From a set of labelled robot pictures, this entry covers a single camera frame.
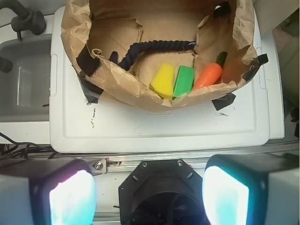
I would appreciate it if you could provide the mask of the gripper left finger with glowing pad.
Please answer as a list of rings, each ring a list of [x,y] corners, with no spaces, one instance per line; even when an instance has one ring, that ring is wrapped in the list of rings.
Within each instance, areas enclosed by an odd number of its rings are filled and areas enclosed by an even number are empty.
[[[97,187],[82,159],[2,159],[2,225],[90,225]]]

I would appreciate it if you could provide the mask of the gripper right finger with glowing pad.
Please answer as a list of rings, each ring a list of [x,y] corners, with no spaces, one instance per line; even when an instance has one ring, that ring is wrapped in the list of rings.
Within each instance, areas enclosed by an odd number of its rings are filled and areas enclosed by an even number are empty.
[[[202,196],[212,225],[298,225],[297,154],[216,154],[203,174]]]

